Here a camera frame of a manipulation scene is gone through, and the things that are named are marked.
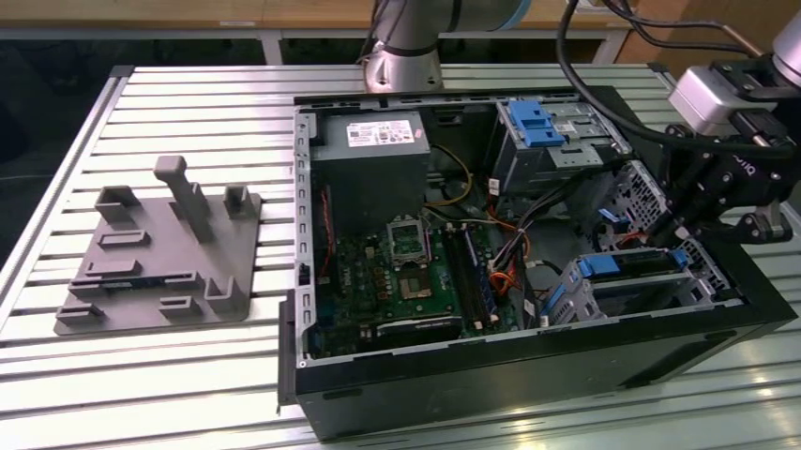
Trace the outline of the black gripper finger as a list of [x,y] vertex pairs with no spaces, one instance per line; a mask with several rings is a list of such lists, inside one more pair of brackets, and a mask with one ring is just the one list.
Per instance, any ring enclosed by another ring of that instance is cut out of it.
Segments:
[[720,221],[730,210],[720,203],[710,203],[704,209],[682,216],[683,227],[700,240],[730,244],[764,245],[791,240],[791,225],[780,211],[779,201],[754,206],[732,225]]
[[719,217],[730,190],[730,157],[708,151],[668,146],[656,181],[666,210],[647,228],[654,247],[676,247],[690,238],[723,240],[726,229]]

